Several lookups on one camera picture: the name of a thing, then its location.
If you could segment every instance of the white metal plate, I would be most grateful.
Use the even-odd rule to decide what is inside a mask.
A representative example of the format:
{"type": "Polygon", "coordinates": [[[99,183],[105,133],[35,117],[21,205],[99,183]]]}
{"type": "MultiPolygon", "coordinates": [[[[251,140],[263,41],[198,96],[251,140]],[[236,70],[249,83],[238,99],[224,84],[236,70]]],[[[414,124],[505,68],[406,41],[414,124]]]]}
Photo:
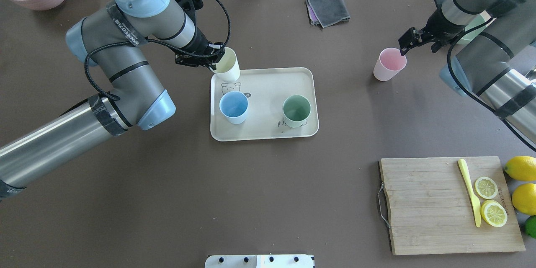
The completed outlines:
{"type": "Polygon", "coordinates": [[[206,259],[205,268],[314,268],[314,256],[215,255],[206,259]]]}
{"type": "Polygon", "coordinates": [[[314,81],[307,68],[241,70],[233,83],[213,75],[210,91],[210,133],[220,142],[309,137],[318,131],[314,81]],[[247,118],[239,125],[230,123],[219,109],[222,96],[233,90],[244,93],[249,100],[247,118]],[[294,94],[305,96],[311,103],[307,123],[298,128],[290,128],[283,120],[283,102],[294,94]]]}

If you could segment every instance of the white rectangular tray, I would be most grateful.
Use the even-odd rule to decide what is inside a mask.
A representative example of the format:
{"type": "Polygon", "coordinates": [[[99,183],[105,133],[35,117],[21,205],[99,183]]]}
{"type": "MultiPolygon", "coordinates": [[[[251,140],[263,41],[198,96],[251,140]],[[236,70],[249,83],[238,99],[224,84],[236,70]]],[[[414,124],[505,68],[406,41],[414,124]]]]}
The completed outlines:
{"type": "Polygon", "coordinates": [[[213,75],[210,82],[210,133],[215,140],[235,140],[309,137],[318,131],[318,113],[314,95],[314,81],[310,70],[304,67],[241,70],[233,83],[213,75]],[[220,99],[229,91],[240,91],[248,97],[246,120],[233,125],[219,108],[220,99]],[[311,103],[307,123],[290,128],[283,120],[283,102],[300,94],[311,103]]]}

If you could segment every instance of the lemon slice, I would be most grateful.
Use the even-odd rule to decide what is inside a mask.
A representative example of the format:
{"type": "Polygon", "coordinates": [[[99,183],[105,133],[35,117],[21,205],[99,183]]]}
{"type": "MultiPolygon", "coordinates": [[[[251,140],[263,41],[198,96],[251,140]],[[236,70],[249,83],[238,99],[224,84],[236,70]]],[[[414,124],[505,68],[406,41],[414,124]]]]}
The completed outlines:
{"type": "Polygon", "coordinates": [[[480,207],[480,214],[485,222],[494,227],[501,227],[506,224],[508,215],[502,205],[494,200],[486,200],[480,207]]]}
{"type": "Polygon", "coordinates": [[[474,182],[474,188],[480,197],[493,199],[497,196],[498,189],[494,180],[488,177],[480,177],[474,182]]]}

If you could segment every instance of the cutting board handle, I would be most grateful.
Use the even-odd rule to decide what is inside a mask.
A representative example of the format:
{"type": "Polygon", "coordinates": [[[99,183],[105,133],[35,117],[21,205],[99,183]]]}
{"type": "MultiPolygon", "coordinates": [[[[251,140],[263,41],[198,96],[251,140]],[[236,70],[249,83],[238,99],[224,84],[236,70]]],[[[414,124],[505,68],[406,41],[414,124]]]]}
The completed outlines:
{"type": "Polygon", "coordinates": [[[381,186],[380,186],[379,191],[378,191],[379,216],[381,216],[381,218],[385,222],[385,225],[387,226],[387,228],[391,229],[391,224],[389,224],[389,221],[387,221],[387,219],[383,216],[383,213],[381,212],[381,198],[379,196],[379,193],[383,192],[383,196],[385,196],[384,188],[385,188],[385,184],[383,183],[383,181],[381,181],[381,186]]]}

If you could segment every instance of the cloth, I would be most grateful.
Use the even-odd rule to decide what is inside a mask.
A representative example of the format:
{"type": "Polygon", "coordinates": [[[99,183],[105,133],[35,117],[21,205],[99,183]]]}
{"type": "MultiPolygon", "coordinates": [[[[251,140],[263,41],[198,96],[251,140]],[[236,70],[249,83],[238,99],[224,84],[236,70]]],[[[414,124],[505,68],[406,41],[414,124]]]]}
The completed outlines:
{"type": "Polygon", "coordinates": [[[350,19],[344,0],[306,0],[311,25],[326,28],[350,19]]]}

